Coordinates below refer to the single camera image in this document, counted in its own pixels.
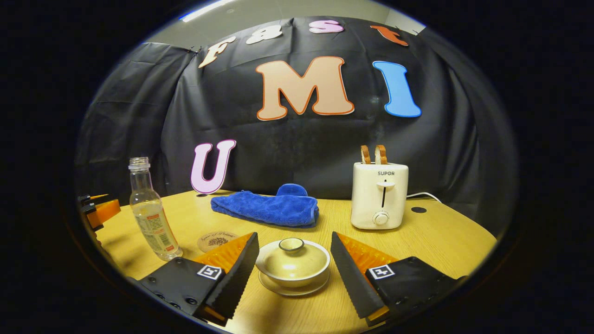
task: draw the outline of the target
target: ceramic bowl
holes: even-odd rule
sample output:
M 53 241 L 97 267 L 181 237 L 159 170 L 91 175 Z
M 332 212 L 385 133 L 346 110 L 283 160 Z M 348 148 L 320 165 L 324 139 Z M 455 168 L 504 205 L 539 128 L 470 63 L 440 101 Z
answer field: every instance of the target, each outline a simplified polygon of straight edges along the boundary
M 260 248 L 256 259 L 258 270 L 286 288 L 312 283 L 329 264 L 330 254 L 324 247 L 299 238 L 273 241 Z

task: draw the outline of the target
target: letter u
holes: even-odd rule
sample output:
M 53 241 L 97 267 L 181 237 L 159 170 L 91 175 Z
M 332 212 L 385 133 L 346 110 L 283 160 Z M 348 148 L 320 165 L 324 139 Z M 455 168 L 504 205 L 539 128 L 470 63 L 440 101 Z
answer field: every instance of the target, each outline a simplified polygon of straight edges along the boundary
M 235 147 L 236 141 L 232 139 L 223 140 L 217 144 L 219 150 L 219 158 L 217 166 L 214 171 L 214 176 L 210 180 L 204 179 L 204 164 L 206 163 L 206 155 L 213 148 L 210 143 L 204 143 L 196 146 L 194 152 L 194 164 L 192 165 L 192 175 L 190 177 L 192 188 L 195 191 L 203 194 L 212 194 L 219 190 L 225 180 L 227 174 L 227 164 L 229 162 L 229 154 L 231 149 Z

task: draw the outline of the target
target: blue letter i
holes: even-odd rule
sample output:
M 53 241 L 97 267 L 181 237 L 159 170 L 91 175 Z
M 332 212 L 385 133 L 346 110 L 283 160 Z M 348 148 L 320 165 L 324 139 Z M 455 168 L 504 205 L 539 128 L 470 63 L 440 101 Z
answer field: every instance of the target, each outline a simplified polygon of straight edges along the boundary
M 384 75 L 390 101 L 384 106 L 388 114 L 399 117 L 418 117 L 421 109 L 412 100 L 410 87 L 406 81 L 406 68 L 387 61 L 374 61 L 373 67 Z

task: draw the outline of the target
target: foam letter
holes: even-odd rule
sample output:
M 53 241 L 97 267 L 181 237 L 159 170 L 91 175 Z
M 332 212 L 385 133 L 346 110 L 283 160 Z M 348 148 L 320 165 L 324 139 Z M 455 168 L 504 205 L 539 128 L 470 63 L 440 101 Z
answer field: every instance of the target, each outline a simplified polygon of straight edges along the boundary
M 225 48 L 227 48 L 227 44 L 233 42 L 234 40 L 235 40 L 235 36 L 229 37 L 226 40 L 219 42 L 219 43 L 211 46 L 210 48 L 208 48 L 206 57 L 204 57 L 204 60 L 202 61 L 202 63 L 200 63 L 200 65 L 198 65 L 198 68 L 205 67 L 206 65 L 210 64 L 215 59 L 217 59 L 217 53 L 218 54 L 223 53 L 223 51 L 225 51 Z
M 283 118 L 287 108 L 280 105 L 280 93 L 287 98 L 298 115 L 305 112 L 314 89 L 318 100 L 312 110 L 319 115 L 346 115 L 355 110 L 345 92 L 340 67 L 345 61 L 340 57 L 314 58 L 303 77 L 284 61 L 271 61 L 256 67 L 262 74 L 264 97 L 257 117 L 261 121 Z
M 412 100 L 406 81 L 406 68 L 387 61 L 374 61 L 373 67 L 381 71 L 388 87 L 390 101 L 384 106 L 388 114 L 399 117 L 418 117 L 421 109 Z
M 391 40 L 392 42 L 394 42 L 396 44 L 400 44 L 402 46 L 408 46 L 408 43 L 396 38 L 396 36 L 400 37 L 400 35 L 398 33 L 391 31 L 390 29 L 388 29 L 386 27 L 380 27 L 380 26 L 370 26 L 370 27 L 372 27 L 373 29 L 377 29 L 377 31 L 379 31 L 380 34 L 382 36 L 384 36 L 386 39 Z
M 266 27 L 264 29 L 256 30 L 248 40 L 245 41 L 246 44 L 254 44 L 258 43 L 263 39 L 272 39 L 275 37 L 279 37 L 282 35 L 283 32 L 280 31 L 280 25 Z
M 235 140 L 227 139 L 217 144 L 219 150 L 219 159 L 217 160 L 217 166 L 214 171 L 214 176 L 210 180 L 204 179 L 204 163 L 206 162 L 206 154 L 210 152 L 213 145 L 210 143 L 204 143 L 196 146 L 194 151 L 196 157 L 194 158 L 194 164 L 192 165 L 192 175 L 190 177 L 192 188 L 195 191 L 203 194 L 212 194 L 219 190 L 225 180 L 225 174 L 227 173 L 227 163 L 229 162 L 229 153 L 231 149 L 235 147 Z
M 345 29 L 334 20 L 313 21 L 309 26 L 311 27 L 309 30 L 314 34 L 340 33 Z

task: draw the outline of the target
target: power cord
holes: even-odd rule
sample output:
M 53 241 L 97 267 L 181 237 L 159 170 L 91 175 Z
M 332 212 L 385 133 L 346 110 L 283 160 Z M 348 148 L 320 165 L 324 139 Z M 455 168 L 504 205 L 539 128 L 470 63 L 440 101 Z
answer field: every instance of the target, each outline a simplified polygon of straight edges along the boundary
M 437 197 L 433 196 L 430 193 L 416 193 L 416 194 L 412 194 L 412 195 L 407 195 L 406 198 L 414 197 L 414 196 L 418 196 L 418 195 L 428 195 L 428 196 L 431 196 L 431 197 L 433 197 L 434 200 L 436 200 L 436 201 L 438 201 L 438 202 L 441 203 L 441 201 Z

